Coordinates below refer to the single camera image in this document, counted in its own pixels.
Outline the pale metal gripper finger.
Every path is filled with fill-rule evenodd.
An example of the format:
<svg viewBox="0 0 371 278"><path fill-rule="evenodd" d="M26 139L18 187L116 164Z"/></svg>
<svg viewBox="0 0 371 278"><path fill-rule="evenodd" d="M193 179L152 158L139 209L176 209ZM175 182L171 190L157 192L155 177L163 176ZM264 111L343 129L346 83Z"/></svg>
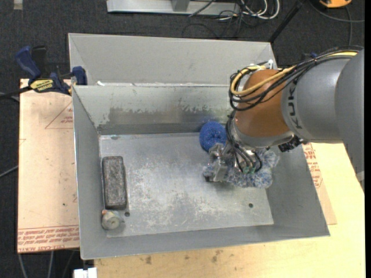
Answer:
<svg viewBox="0 0 371 278"><path fill-rule="evenodd" d="M225 163L213 162L204 167L204 178L208 182L223 182L228 171Z"/></svg>
<svg viewBox="0 0 371 278"><path fill-rule="evenodd" d="M209 149L209 162L213 163L217 161L219 163L223 163L224 162L224 155L223 155L224 148L225 146L223 144L215 143L214 146L212 146Z"/></svg>

